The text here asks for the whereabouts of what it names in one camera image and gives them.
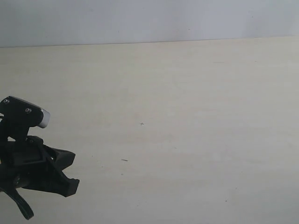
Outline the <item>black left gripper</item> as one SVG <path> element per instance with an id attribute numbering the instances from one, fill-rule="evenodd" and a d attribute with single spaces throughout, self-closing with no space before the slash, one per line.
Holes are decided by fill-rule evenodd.
<path id="1" fill-rule="evenodd" d="M 52 148 L 37 136 L 25 141 L 0 141 L 1 189 L 53 189 L 64 197 L 76 194 L 79 179 L 63 171 L 74 162 L 73 152 Z"/>

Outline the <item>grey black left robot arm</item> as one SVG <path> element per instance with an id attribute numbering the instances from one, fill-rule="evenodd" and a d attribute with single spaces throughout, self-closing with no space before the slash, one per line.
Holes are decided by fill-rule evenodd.
<path id="1" fill-rule="evenodd" d="M 5 141 L 0 144 L 0 182 L 64 197 L 77 192 L 79 180 L 68 178 L 63 170 L 74 162 L 73 152 L 44 144 L 37 136 L 24 142 Z"/>

